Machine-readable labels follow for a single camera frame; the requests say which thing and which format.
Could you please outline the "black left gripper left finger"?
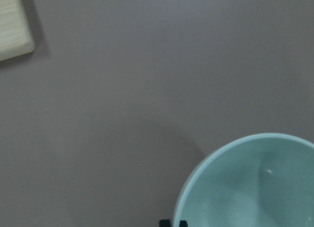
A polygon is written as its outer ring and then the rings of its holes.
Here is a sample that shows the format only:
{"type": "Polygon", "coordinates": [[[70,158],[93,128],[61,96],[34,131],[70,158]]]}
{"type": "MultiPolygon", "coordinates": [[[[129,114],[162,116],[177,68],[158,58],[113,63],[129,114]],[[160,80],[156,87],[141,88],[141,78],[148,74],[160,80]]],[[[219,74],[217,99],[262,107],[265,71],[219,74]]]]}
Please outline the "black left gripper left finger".
{"type": "Polygon", "coordinates": [[[171,221],[169,219],[162,219],[158,223],[159,227],[171,227],[171,221]]]}

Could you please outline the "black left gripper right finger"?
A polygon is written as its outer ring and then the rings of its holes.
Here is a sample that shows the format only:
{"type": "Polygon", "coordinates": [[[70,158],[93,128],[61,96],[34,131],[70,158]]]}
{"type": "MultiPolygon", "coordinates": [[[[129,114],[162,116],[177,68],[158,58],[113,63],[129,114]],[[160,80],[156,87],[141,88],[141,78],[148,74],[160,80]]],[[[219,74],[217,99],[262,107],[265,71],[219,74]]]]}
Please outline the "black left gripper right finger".
{"type": "Polygon", "coordinates": [[[188,223],[186,220],[180,220],[179,227],[188,227],[188,223]]]}

